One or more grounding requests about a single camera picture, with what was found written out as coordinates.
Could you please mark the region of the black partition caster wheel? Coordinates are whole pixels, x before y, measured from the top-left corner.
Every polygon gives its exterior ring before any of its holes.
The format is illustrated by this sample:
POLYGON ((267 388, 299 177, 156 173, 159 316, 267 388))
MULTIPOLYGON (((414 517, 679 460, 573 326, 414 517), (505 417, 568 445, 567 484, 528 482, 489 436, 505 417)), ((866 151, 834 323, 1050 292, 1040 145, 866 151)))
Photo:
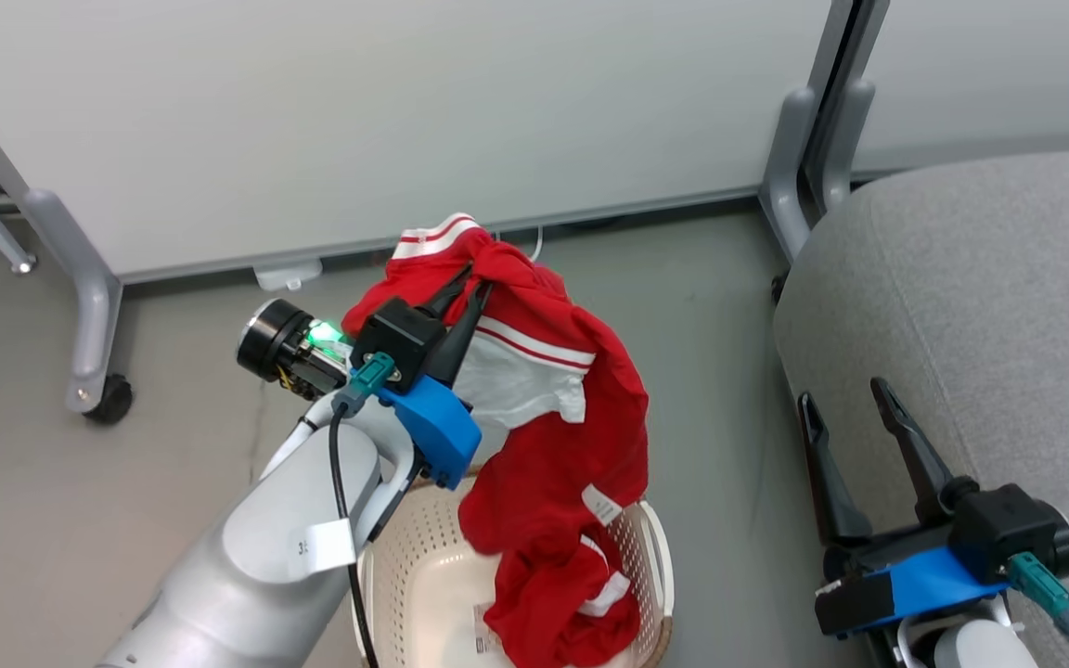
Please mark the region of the black partition caster wheel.
POLYGON ((84 417, 100 426, 114 426, 130 413, 134 401, 135 390, 130 380, 119 373, 110 373, 103 380, 100 402, 86 411, 84 417))

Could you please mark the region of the large white partition panel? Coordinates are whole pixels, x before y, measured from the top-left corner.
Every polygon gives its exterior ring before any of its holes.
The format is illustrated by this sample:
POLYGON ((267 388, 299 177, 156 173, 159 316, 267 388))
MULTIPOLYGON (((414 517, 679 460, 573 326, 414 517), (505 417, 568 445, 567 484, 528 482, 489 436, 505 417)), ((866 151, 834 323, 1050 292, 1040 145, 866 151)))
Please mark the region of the large white partition panel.
POLYGON ((0 0, 0 151, 131 282, 748 193, 834 0, 0 0))

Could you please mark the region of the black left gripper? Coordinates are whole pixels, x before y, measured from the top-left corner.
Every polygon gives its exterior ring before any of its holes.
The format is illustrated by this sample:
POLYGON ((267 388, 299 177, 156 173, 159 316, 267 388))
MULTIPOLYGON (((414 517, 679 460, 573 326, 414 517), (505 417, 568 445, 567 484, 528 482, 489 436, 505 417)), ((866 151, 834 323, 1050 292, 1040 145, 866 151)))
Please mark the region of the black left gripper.
MULTIPOLYGON (((450 309, 466 290, 472 266, 462 266, 448 282, 419 305, 425 321, 445 325, 450 309)), ((493 283, 480 282, 467 292, 464 310, 429 356, 427 372, 448 389, 470 349, 476 327, 492 295, 493 283)), ((272 299, 255 310, 241 333, 235 359, 259 380, 314 401, 343 388, 351 376, 352 340, 329 321, 317 320, 284 299, 272 299)))

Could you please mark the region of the cream perforated laundry basket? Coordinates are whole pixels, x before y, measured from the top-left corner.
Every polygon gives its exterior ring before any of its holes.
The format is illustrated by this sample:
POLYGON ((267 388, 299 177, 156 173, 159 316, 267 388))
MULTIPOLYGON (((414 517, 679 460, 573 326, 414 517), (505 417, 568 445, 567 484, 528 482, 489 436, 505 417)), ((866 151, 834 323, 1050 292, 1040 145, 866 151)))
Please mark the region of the cream perforated laundry basket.
MULTIPOLYGON (((483 620, 499 561, 474 552, 459 529, 458 504, 471 486, 471 475, 454 491, 416 482, 362 554, 362 603, 379 668, 514 668, 483 620)), ((673 631, 669 542, 648 500, 625 508, 608 533, 641 626, 601 668, 659 668, 673 631)))

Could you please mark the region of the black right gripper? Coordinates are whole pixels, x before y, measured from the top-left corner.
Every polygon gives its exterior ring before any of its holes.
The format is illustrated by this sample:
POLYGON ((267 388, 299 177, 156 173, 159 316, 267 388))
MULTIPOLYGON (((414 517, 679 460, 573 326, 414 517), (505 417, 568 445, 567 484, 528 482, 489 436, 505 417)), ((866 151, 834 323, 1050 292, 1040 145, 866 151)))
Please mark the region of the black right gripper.
POLYGON ((854 502, 831 448, 831 432, 811 393, 797 397, 799 428, 805 440, 805 462, 820 543, 824 546, 824 582, 872 573, 912 555, 945 546, 956 507, 979 483, 969 475, 955 475, 938 454, 920 424, 890 384, 882 377, 869 382, 883 426, 895 436, 916 494, 915 512, 921 525, 873 533, 872 524, 854 502))

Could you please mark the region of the grey fabric sofa seat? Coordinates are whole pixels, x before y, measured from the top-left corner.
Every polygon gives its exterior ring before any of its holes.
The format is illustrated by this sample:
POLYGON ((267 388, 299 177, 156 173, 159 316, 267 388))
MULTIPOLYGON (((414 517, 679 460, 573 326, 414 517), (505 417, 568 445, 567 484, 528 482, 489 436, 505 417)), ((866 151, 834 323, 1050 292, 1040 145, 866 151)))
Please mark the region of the grey fabric sofa seat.
POLYGON ((1069 521, 1069 152, 861 187, 814 227, 773 331, 791 391, 814 397, 878 532, 916 516, 874 377, 954 473, 1017 483, 1069 521))

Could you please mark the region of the grey partition leg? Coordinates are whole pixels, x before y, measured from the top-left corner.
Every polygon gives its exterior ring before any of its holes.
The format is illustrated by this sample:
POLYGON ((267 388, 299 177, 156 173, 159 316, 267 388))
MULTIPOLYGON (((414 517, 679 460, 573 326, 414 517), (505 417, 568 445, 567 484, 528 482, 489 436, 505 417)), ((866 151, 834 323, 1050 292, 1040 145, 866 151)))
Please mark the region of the grey partition leg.
POLYGON ((31 187, 24 195, 22 209, 75 288, 77 317, 65 405, 73 413, 89 414, 105 403, 122 308, 122 281, 109 269, 59 195, 31 187))
POLYGON ((794 261, 811 233, 799 199, 799 169, 814 131, 818 102, 818 93, 811 87, 786 95, 758 191, 761 208, 788 263, 794 261))
POLYGON ((839 206, 850 195, 853 159, 876 93, 873 82, 850 80, 832 111, 814 165, 814 185, 823 214, 839 206))

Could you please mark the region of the red white-striped garment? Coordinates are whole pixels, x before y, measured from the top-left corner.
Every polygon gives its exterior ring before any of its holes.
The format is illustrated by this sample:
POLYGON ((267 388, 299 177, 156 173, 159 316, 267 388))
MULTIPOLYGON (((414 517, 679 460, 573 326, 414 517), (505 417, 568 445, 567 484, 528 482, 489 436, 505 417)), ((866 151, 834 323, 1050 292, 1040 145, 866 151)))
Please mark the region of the red white-striped garment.
POLYGON ((458 509, 471 548, 499 559, 484 624, 516 668, 599 668, 639 633, 608 528, 648 490, 648 393, 618 335, 556 271, 463 212, 400 233, 342 329, 357 337, 383 302, 416 307, 463 269, 467 290, 491 292, 454 389, 508 433, 458 509))

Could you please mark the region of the small white plastic bracket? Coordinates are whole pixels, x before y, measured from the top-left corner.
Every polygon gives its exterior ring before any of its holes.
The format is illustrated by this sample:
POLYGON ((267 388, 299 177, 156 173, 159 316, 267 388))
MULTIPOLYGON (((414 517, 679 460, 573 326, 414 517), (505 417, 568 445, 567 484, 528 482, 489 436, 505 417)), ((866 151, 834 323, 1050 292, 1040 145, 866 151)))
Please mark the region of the small white plastic bracket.
POLYGON ((304 283, 321 276, 323 264, 321 259, 311 258, 296 262, 263 263, 255 265, 251 270, 254 273, 255 284, 263 291, 296 291, 300 290, 304 283))

